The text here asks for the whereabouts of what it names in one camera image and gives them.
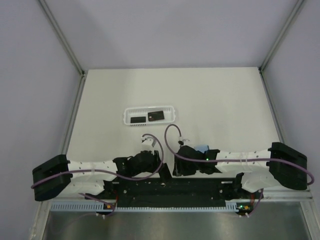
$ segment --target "white table surface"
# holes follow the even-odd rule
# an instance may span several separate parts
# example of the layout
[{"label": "white table surface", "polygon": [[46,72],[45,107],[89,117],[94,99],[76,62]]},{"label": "white table surface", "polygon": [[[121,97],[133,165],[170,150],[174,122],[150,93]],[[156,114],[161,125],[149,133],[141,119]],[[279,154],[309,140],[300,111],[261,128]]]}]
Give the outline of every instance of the white table surface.
[{"label": "white table surface", "polygon": [[[161,141],[172,172],[166,125],[123,122],[126,108],[161,105],[175,107],[175,124],[196,145],[250,152],[279,141],[256,67],[99,69],[88,72],[67,158],[99,162],[132,156],[141,150],[141,135],[151,133]],[[168,137],[178,150],[177,130],[172,128]]]}]

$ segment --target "black rectangular object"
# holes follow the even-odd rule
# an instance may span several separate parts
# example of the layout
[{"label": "black rectangular object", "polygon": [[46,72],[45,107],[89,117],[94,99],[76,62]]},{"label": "black rectangular object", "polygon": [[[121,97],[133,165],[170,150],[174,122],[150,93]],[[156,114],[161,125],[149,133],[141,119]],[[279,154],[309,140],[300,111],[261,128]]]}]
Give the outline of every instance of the black rectangular object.
[{"label": "black rectangular object", "polygon": [[143,181],[118,180],[118,207],[225,207],[225,200],[250,199],[251,193],[234,189],[234,178],[172,178],[163,183],[159,178]]},{"label": "black rectangular object", "polygon": [[[33,183],[35,184],[52,175],[68,171],[69,163],[70,162],[64,154],[51,158],[32,170]],[[72,176],[71,173],[63,174],[36,186],[33,189],[34,199],[41,202],[55,198],[71,182]]]},{"label": "black rectangular object", "polygon": [[[271,152],[272,159],[287,160],[307,169],[307,157],[281,142],[273,142],[268,151]],[[294,190],[307,189],[307,174],[305,172],[277,161],[270,161],[267,165],[270,173],[282,186]]]},{"label": "black rectangular object", "polygon": [[131,124],[141,124],[141,123],[145,123],[146,117],[145,116],[134,116],[130,118],[130,123]]},{"label": "black rectangular object", "polygon": [[164,111],[148,112],[148,121],[149,122],[154,122],[154,121],[159,121],[159,120],[164,120],[164,119],[165,119]]}]

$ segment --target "white wall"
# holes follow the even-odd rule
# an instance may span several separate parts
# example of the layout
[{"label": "white wall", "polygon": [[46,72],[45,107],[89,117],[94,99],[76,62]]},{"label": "white wall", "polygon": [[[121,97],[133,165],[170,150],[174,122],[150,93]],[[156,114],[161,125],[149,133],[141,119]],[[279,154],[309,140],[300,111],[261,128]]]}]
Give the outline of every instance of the white wall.
[{"label": "white wall", "polygon": [[297,0],[46,0],[85,69],[258,67]]},{"label": "white wall", "polygon": [[287,143],[308,156],[320,210],[320,1],[308,0],[265,76]]},{"label": "white wall", "polygon": [[35,0],[0,7],[0,235],[27,239],[32,169],[59,153],[79,75]]}]

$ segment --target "wire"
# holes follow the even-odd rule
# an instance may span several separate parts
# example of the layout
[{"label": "wire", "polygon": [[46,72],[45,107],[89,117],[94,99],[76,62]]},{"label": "wire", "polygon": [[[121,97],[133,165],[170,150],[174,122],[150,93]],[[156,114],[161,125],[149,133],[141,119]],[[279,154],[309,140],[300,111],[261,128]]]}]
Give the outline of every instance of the wire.
[{"label": "wire", "polygon": [[260,202],[261,202],[261,199],[264,195],[264,189],[260,189],[260,196],[259,196],[259,199],[258,199],[258,202],[256,203],[256,205],[254,206],[253,210],[247,215],[247,217],[251,217],[251,215],[256,211],[257,207],[259,206]]},{"label": "wire", "polygon": [[[118,173],[115,173],[115,172],[112,172],[112,171],[103,170],[103,169],[95,169],[94,171],[95,172],[99,172],[99,173],[111,174],[111,175],[117,176],[117,177],[119,177],[121,179],[130,180],[130,181],[142,181],[142,180],[146,180],[146,179],[152,177],[153,175],[155,175],[160,170],[162,164],[164,163],[164,155],[165,155],[164,154],[164,148],[162,147],[161,142],[159,141],[159,139],[156,136],[154,136],[154,135],[152,135],[150,133],[145,133],[145,134],[142,135],[142,137],[144,137],[144,136],[150,136],[150,137],[154,138],[157,141],[157,143],[159,144],[160,149],[161,149],[161,161],[160,161],[159,166],[157,167],[157,169],[153,173],[151,173],[150,175],[145,176],[145,177],[127,177],[127,176],[122,176],[122,175],[120,175]],[[41,184],[43,184],[43,183],[45,183],[45,182],[47,182],[49,180],[55,179],[55,178],[57,178],[57,177],[59,177],[61,175],[76,174],[76,173],[89,173],[89,172],[91,173],[92,169],[81,169],[81,170],[71,170],[71,171],[59,172],[59,173],[54,174],[52,176],[46,177],[44,179],[41,179],[40,181],[37,181],[36,183],[34,183],[31,186],[31,188],[34,189],[35,187],[37,187],[37,186],[39,186],[39,185],[41,185]]]},{"label": "wire", "polygon": [[[203,160],[192,159],[192,158],[187,158],[187,157],[184,157],[184,156],[180,156],[179,154],[175,153],[175,151],[172,150],[172,148],[168,144],[168,139],[167,139],[167,132],[168,132],[168,129],[170,127],[176,127],[176,129],[179,131],[179,136],[182,137],[181,130],[177,125],[169,124],[166,127],[166,129],[164,131],[164,142],[165,142],[165,145],[167,146],[167,148],[169,149],[169,151],[179,159],[190,161],[190,162],[203,163],[204,162]],[[238,162],[242,162],[242,160],[241,159],[220,159],[220,160],[207,160],[205,162],[206,163],[220,163],[220,162],[231,162],[231,163],[237,162],[238,163]],[[307,169],[305,169],[305,168],[303,168],[303,167],[301,167],[301,166],[299,166],[299,165],[297,165],[295,163],[287,161],[287,160],[278,159],[278,158],[253,158],[253,159],[247,159],[246,162],[279,162],[279,163],[282,163],[282,164],[287,164],[287,165],[295,167],[295,168],[303,171],[304,173],[308,174],[310,176],[310,178],[311,178],[311,181],[307,183],[308,185],[311,185],[311,184],[313,184],[315,182],[315,177],[310,171],[308,171]]]},{"label": "wire", "polygon": [[[97,199],[95,197],[92,197],[92,196],[89,196],[89,195],[86,195],[84,193],[79,193],[81,196],[85,197],[85,198],[88,198],[88,199],[91,199],[91,200],[94,200],[94,201],[97,201],[97,202],[100,202],[100,203],[103,203],[104,205],[106,205],[106,207],[111,207],[112,208],[112,211],[108,214],[108,215],[105,215],[107,217],[110,217],[112,216],[114,213],[115,213],[115,209],[116,209],[116,206],[117,206],[117,202],[118,202],[118,194],[116,193],[116,198],[115,198],[115,203],[110,203],[110,202],[106,202],[106,201],[103,201],[101,199]],[[72,224],[74,224],[76,221],[82,219],[83,217],[86,217],[86,216],[93,216],[93,215],[97,215],[96,213],[85,213],[85,214],[82,214],[78,217],[76,217],[75,219],[71,220],[70,222],[68,222],[65,226],[63,226],[59,231],[56,231],[53,227],[53,221],[51,219],[49,219],[49,227],[50,227],[50,231],[53,235],[59,235],[61,234],[62,232],[64,232],[68,227],[70,227]]]}]

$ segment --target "white plastic basket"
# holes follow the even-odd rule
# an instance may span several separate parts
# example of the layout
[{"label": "white plastic basket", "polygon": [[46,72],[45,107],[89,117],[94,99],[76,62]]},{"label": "white plastic basket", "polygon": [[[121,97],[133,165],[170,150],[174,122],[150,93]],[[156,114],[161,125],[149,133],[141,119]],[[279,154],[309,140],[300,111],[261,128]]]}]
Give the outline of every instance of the white plastic basket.
[{"label": "white plastic basket", "polygon": [[[148,113],[163,111],[164,119],[157,121],[149,121]],[[130,123],[131,118],[145,117],[146,122]],[[173,106],[145,106],[145,107],[129,107],[124,110],[123,122],[128,126],[147,126],[155,124],[169,124],[176,119],[176,111]]]}]

